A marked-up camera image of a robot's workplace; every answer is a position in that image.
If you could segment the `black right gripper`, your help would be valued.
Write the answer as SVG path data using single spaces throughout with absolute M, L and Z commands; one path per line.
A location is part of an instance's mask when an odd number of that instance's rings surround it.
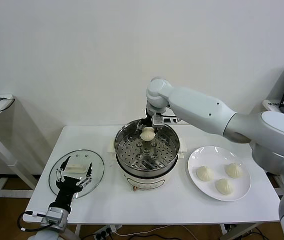
M 154 112 L 150 111 L 149 109 L 146 109 L 145 113 L 146 113 L 146 118 L 139 120 L 137 123 L 138 130 L 143 130 L 146 127 L 146 125 L 152 124 L 152 117 L 154 116 Z M 155 132 L 158 132 L 163 129 L 163 125 L 154 125 L 153 128 Z

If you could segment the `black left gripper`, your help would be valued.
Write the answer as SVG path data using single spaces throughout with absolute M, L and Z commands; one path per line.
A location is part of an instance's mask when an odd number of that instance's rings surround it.
M 86 172 L 85 178 L 79 180 L 74 177 L 65 176 L 64 171 L 68 164 L 70 156 L 68 156 L 61 164 L 59 168 L 55 170 L 56 173 L 56 185 L 59 189 L 57 197 L 54 201 L 54 207 L 61 209 L 70 209 L 73 195 L 82 191 L 83 187 L 88 185 L 91 181 L 92 175 L 92 163 L 90 163 Z

